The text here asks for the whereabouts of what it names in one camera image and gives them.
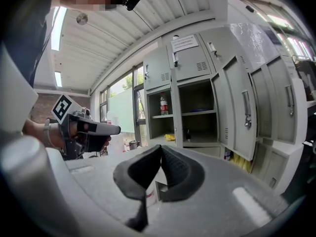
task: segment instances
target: locker door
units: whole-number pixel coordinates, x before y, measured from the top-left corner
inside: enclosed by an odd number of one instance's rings
[[[212,83],[218,108],[219,141],[246,160],[252,160],[257,115],[246,69],[235,56],[212,79]]]
[[[227,27],[214,28],[199,34],[218,72],[236,54],[235,36]]]
[[[145,56],[144,78],[145,90],[170,84],[170,66],[166,46]]]
[[[292,82],[280,57],[251,74],[257,97],[258,135],[294,143],[297,115]]]
[[[174,67],[173,49],[171,44],[167,45],[170,67]],[[210,65],[206,55],[199,43],[199,46],[191,47],[177,52],[178,67],[176,68],[177,80],[185,80],[189,78],[209,75],[211,73]]]

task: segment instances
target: white plastic bottle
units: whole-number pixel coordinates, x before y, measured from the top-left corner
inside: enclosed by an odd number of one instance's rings
[[[168,103],[167,103],[167,99],[164,95],[164,92],[162,93],[162,95],[160,97],[160,111],[161,111],[161,115],[168,115],[169,114]]]

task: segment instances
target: locker vent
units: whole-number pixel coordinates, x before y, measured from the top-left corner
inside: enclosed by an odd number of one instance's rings
[[[225,128],[225,139],[228,139],[228,128]]]
[[[197,71],[207,70],[206,62],[197,63]]]
[[[264,126],[265,126],[265,130],[266,131],[270,131],[271,127],[270,127],[270,122],[269,121],[265,121],[264,122]]]
[[[161,80],[162,81],[169,80],[169,73],[161,74]]]
[[[241,58],[242,63],[246,64],[245,59],[242,56],[240,56],[240,58]]]

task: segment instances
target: open locker door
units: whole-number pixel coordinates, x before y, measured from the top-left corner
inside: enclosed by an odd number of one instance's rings
[[[237,56],[212,78],[219,142],[246,160],[256,144],[257,115],[250,79]]]
[[[297,107],[292,80],[280,56],[251,73],[258,106],[258,135],[295,143]]]

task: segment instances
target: shelf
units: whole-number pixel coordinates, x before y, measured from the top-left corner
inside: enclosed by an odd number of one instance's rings
[[[217,141],[217,135],[210,132],[199,132],[199,133],[191,133],[191,142],[188,142],[185,139],[185,135],[183,138],[183,146],[184,147],[219,147],[220,144]]]
[[[210,114],[216,113],[214,110],[203,111],[203,112],[193,112],[193,113],[182,113],[182,116],[194,116],[194,115],[203,115],[203,114]]]
[[[175,141],[167,141],[166,138],[164,137],[165,134],[169,134],[168,132],[156,137],[156,138],[153,138],[153,139],[150,139],[149,142],[152,146],[154,145],[166,145],[166,146],[176,146],[176,142]]]
[[[173,118],[173,114],[152,116],[152,119]]]

